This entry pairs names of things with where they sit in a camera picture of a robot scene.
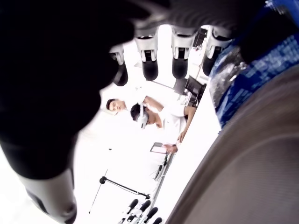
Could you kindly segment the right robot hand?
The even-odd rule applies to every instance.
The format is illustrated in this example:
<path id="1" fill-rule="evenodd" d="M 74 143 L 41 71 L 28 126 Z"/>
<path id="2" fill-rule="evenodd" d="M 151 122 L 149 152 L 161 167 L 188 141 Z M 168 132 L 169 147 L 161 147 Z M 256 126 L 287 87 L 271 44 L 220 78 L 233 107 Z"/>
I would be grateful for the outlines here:
<path id="1" fill-rule="evenodd" d="M 109 54 L 140 28 L 214 25 L 237 33 L 262 0 L 3 0 L 0 146 L 35 206 L 76 220 L 78 133 L 98 112 L 118 63 Z"/>

